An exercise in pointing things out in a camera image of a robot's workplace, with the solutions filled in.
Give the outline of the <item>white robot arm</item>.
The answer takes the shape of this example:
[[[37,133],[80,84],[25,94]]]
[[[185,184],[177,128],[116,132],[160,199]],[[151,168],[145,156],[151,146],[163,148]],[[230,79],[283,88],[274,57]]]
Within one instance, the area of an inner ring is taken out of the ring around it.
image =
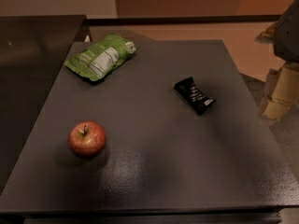
[[[294,0],[256,40],[271,43],[274,54],[284,61],[278,70],[269,70],[259,105],[259,116],[276,122],[299,100],[299,0]]]

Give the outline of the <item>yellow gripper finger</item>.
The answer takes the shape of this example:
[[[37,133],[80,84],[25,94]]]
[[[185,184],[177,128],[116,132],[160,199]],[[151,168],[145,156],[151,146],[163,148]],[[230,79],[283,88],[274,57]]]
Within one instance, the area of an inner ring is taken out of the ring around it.
[[[264,119],[280,120],[299,100],[299,63],[285,62],[266,77],[259,113]]]

